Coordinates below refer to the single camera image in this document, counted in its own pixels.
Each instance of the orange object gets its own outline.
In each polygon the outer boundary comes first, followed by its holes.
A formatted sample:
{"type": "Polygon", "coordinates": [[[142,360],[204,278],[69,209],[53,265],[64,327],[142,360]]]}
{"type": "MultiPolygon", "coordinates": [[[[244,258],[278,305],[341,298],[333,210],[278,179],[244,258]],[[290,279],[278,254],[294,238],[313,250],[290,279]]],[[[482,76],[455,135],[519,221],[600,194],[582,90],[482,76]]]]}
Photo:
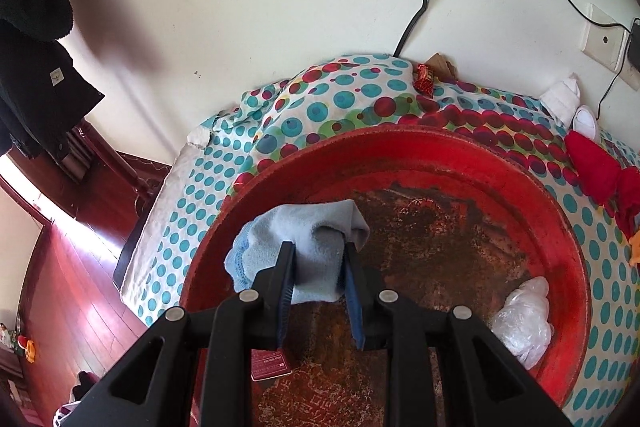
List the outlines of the orange object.
{"type": "Polygon", "coordinates": [[[24,348],[24,356],[29,363],[36,361],[36,345],[33,341],[27,341],[27,347],[24,348]]]}
{"type": "Polygon", "coordinates": [[[631,259],[629,259],[629,266],[640,264],[640,230],[629,239],[629,245],[631,245],[631,259]]]}

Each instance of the black jacket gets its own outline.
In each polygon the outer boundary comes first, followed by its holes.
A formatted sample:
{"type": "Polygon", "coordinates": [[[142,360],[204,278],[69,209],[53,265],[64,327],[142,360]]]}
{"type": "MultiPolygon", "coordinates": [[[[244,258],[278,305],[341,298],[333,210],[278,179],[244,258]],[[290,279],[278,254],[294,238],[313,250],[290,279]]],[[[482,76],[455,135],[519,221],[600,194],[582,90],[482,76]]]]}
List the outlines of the black jacket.
{"type": "Polygon", "coordinates": [[[37,155],[39,144],[62,160],[69,152],[66,132],[103,97],[74,69],[62,44],[36,41],[0,20],[0,120],[27,156],[37,155]]]}

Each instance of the wooden floor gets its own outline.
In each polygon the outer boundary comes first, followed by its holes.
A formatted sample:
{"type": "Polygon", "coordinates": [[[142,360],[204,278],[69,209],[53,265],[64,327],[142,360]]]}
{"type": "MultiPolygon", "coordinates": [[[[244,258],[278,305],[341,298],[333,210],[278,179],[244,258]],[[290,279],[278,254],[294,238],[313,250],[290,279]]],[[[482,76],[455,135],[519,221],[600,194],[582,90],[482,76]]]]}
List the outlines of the wooden floor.
{"type": "Polygon", "coordinates": [[[61,215],[43,231],[20,306],[37,349],[25,375],[45,425],[68,402],[79,371],[103,375],[146,330],[111,282],[136,221],[133,191],[105,167],[90,175],[78,220],[61,215]]]}

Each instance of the polka dot bedsheet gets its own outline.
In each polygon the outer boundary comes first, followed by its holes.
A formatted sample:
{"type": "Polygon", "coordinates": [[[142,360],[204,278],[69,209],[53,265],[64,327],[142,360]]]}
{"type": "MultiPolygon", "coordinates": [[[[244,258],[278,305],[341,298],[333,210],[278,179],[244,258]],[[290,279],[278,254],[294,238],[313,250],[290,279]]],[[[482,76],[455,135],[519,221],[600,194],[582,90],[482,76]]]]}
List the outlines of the polka dot bedsheet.
{"type": "MultiPolygon", "coordinates": [[[[323,139],[393,124],[437,126],[475,139],[529,169],[558,200],[582,247],[592,302],[584,363],[563,410],[576,427],[599,427],[622,397],[639,347],[638,271],[628,265],[630,247],[613,207],[583,195],[564,149],[566,131],[538,100],[462,81],[436,83],[430,100],[413,89],[411,64],[386,54],[312,66],[292,80],[246,92],[239,107],[204,122],[209,144],[178,158],[174,169],[181,162],[188,179],[163,215],[152,211],[158,233],[146,241],[152,248],[134,253],[143,259],[136,260],[137,270],[127,270],[123,300],[151,325],[178,303],[199,243],[223,201],[243,184],[323,139]]],[[[640,166],[622,142],[606,131],[601,139],[623,166],[640,166]]]]}

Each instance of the electrical outlet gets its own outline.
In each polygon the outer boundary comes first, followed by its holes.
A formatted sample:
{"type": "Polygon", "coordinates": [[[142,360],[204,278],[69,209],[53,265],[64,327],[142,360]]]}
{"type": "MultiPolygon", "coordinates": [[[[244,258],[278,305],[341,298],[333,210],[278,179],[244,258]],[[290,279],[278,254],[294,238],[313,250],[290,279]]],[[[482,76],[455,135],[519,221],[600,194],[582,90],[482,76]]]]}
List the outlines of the electrical outlet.
{"type": "MultiPolygon", "coordinates": [[[[587,16],[603,24],[616,22],[593,4],[589,4],[587,16]]],[[[582,36],[582,52],[610,71],[618,71],[625,33],[620,26],[601,28],[587,22],[582,36]]]]}

